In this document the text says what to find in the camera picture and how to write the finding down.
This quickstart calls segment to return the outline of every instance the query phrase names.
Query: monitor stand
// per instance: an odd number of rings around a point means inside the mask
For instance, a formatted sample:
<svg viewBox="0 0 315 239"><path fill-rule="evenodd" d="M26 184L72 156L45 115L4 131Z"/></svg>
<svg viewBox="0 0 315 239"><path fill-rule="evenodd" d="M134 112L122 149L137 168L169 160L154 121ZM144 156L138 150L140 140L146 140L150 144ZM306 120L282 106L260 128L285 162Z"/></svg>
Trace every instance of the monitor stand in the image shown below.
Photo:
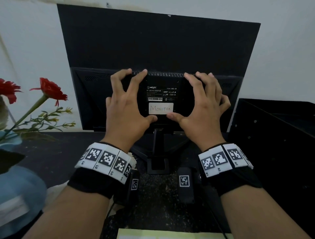
<svg viewBox="0 0 315 239"><path fill-rule="evenodd" d="M189 141L184 133L164 134L163 128L155 128L153 134L145 134L130 151L147 162L148 174L170 174L170 156Z"/></svg>

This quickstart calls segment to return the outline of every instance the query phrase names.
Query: white wall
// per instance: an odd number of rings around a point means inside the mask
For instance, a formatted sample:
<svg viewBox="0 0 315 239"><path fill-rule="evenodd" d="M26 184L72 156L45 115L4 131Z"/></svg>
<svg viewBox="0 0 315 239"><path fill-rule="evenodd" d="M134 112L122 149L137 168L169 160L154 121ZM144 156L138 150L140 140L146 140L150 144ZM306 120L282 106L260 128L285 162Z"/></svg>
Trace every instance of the white wall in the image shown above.
<svg viewBox="0 0 315 239"><path fill-rule="evenodd" d="M60 104L73 107L74 114L62 121L75 120L75 130L82 129L57 6L45 1L99 7L108 2L117 9L259 22L239 97L315 103L314 0L1 0L0 35L13 65L0 49L0 78L17 82L24 91L9 106L16 119L41 95L28 89L38 87L39 77L46 77L69 96ZM46 102L43 109L53 110L54 101Z"/></svg>

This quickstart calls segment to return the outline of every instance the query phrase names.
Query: white paper label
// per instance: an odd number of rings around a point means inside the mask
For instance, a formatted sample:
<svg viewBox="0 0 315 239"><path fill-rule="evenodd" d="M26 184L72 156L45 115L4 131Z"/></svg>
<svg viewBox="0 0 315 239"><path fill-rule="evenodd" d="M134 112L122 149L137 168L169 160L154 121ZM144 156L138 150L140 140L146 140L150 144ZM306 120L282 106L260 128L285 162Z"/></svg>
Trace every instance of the white paper label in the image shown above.
<svg viewBox="0 0 315 239"><path fill-rule="evenodd" d="M174 103L149 103L149 114L167 114L173 112Z"/></svg>
<svg viewBox="0 0 315 239"><path fill-rule="evenodd" d="M0 205L0 227L24 215L29 211L21 196L10 199Z"/></svg>

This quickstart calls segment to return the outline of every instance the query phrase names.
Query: left hand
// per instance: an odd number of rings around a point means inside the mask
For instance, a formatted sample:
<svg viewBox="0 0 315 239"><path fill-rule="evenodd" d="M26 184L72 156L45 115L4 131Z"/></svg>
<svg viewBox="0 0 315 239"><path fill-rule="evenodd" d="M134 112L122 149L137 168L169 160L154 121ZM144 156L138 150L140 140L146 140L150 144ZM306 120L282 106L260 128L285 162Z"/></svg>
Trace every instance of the left hand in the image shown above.
<svg viewBox="0 0 315 239"><path fill-rule="evenodd" d="M113 95L106 98L106 133L101 140L126 153L143 136L150 124L158 120L156 115L143 117L138 109L139 84L147 75L147 70L131 78L127 92L123 90L121 80L131 72L131 69L120 70L111 76Z"/></svg>

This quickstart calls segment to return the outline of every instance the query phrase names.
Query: right hand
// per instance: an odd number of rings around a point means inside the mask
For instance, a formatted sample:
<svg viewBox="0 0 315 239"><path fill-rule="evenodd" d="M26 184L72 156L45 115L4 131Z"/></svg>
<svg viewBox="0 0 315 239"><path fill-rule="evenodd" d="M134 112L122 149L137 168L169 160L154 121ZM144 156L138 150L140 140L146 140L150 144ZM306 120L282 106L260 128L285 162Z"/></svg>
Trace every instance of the right hand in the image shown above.
<svg viewBox="0 0 315 239"><path fill-rule="evenodd" d="M167 118L179 123L186 136L193 141L201 151L225 140L220 130L220 117L231 106L229 98L222 95L218 80L212 73L196 72L196 76L206 85L203 89L202 82L188 73L184 77L193 87L195 107L188 117L178 113L168 113Z"/></svg>

